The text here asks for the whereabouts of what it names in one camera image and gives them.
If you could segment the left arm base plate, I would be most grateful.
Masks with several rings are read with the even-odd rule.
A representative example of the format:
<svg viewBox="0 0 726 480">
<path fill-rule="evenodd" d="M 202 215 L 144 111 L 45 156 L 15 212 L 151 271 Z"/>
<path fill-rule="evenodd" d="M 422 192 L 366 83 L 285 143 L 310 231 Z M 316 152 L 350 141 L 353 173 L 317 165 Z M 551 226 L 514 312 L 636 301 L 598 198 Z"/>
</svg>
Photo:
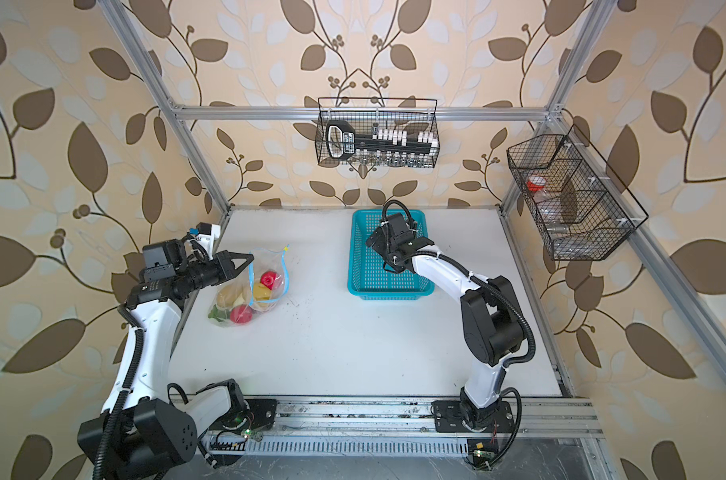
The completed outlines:
<svg viewBox="0 0 726 480">
<path fill-rule="evenodd" d="M 270 429 L 277 418 L 278 400 L 266 397 L 247 397 L 246 407 L 234 407 L 217 418 L 208 428 L 209 432 L 234 431 L 244 434 L 246 430 Z"/>
</svg>

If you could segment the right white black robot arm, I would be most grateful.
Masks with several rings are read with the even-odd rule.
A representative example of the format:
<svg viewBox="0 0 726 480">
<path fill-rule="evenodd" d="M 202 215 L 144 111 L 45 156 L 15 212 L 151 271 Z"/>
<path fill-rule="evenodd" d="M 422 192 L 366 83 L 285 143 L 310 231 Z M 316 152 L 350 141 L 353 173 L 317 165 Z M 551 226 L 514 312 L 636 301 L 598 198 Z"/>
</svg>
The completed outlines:
<svg viewBox="0 0 726 480">
<path fill-rule="evenodd" d="M 462 421 L 473 431 L 487 428 L 502 398 L 515 392 L 503 387 L 508 370 L 531 361 L 537 350 L 511 282 L 504 276 L 477 274 L 445 255 L 418 233 L 418 222 L 405 207 L 392 214 L 384 208 L 366 246 L 382 257 L 391 272 L 423 277 L 458 302 L 463 338 L 475 358 L 460 391 Z"/>
</svg>

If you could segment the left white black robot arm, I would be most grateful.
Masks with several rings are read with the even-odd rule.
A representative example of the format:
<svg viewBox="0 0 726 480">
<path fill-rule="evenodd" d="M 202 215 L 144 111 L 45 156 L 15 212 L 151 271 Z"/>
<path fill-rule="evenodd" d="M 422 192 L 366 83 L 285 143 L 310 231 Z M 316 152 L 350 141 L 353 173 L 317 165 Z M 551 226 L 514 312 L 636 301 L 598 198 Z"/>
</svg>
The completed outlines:
<svg viewBox="0 0 726 480">
<path fill-rule="evenodd" d="M 189 296 L 237 278 L 253 255 L 213 253 L 191 235 L 147 245 L 142 255 L 139 282 L 118 307 L 128 334 L 116 382 L 99 416 L 77 434 L 95 479 L 161 477 L 195 456 L 213 423 L 248 410 L 233 379 L 209 384 L 175 406 L 168 370 Z"/>
</svg>

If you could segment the red apple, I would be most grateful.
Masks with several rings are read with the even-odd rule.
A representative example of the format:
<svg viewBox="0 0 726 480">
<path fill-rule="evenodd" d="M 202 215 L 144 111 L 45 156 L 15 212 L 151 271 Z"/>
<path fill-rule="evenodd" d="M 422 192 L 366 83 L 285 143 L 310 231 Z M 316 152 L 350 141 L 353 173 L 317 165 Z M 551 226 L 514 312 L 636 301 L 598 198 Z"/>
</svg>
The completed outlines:
<svg viewBox="0 0 726 480">
<path fill-rule="evenodd" d="M 284 283 L 283 276 L 276 271 L 268 270 L 260 276 L 260 283 L 270 291 L 280 289 Z"/>
</svg>

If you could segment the red tomato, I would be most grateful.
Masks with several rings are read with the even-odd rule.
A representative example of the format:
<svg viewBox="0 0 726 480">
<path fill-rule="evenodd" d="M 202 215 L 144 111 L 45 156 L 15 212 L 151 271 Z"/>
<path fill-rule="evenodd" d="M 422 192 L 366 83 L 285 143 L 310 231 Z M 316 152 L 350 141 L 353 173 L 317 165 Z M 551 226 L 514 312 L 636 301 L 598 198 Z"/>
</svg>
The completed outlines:
<svg viewBox="0 0 726 480">
<path fill-rule="evenodd" d="M 248 324 L 252 321 L 254 311 L 249 305 L 241 304 L 230 311 L 230 321 L 236 325 Z"/>
</svg>

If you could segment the clear zip top bag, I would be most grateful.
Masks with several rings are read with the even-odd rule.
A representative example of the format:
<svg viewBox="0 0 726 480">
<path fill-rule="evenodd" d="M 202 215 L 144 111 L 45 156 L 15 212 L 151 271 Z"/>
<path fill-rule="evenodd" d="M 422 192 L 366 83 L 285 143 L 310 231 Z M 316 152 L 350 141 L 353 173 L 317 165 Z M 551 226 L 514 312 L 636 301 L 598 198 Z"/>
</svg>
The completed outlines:
<svg viewBox="0 0 726 480">
<path fill-rule="evenodd" d="M 265 314 L 276 308 L 278 306 L 278 303 L 288 293 L 290 287 L 290 277 L 287 266 L 288 251 L 288 246 L 285 246 L 280 250 L 268 250 L 264 248 L 254 249 L 251 252 L 251 255 L 253 256 L 253 261 L 247 266 L 244 272 L 239 274 L 236 279 L 227 281 L 224 284 L 239 284 L 243 287 L 243 294 L 246 300 L 245 304 L 249 305 L 254 311 L 252 321 L 260 315 Z M 273 270 L 281 274 L 283 276 L 284 283 L 280 289 L 272 291 L 272 297 L 269 301 L 256 302 L 252 298 L 253 286 L 257 282 L 260 282 L 260 276 L 268 270 Z M 230 321 L 231 310 L 220 310 L 217 308 L 216 296 L 209 308 L 207 318 L 213 324 L 221 327 L 236 325 Z"/>
</svg>

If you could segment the yellow potato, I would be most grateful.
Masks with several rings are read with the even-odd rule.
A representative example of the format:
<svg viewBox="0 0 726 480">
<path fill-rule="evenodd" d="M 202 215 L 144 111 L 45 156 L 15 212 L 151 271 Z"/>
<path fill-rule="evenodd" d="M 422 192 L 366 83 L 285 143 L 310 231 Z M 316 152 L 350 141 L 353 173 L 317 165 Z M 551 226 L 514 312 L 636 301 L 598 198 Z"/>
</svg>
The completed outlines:
<svg viewBox="0 0 726 480">
<path fill-rule="evenodd" d="M 239 284 L 224 285 L 216 296 L 216 306 L 220 310 L 232 310 L 245 303 L 243 287 Z"/>
<path fill-rule="evenodd" d="M 256 302 L 266 302 L 269 301 L 272 297 L 272 290 L 262 284 L 261 282 L 257 282 L 252 289 L 252 298 Z"/>
</svg>

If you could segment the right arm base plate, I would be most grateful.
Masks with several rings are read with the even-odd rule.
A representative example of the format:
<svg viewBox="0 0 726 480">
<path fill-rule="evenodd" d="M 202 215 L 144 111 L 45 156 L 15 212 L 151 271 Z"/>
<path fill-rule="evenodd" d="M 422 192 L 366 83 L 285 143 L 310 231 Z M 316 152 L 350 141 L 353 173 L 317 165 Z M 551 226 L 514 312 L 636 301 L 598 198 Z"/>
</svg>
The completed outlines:
<svg viewBox="0 0 726 480">
<path fill-rule="evenodd" d="M 491 435 L 511 433 L 515 426 L 515 415 L 506 401 L 496 408 L 477 410 L 466 401 L 436 400 L 432 402 L 430 412 L 438 433 Z"/>
</svg>

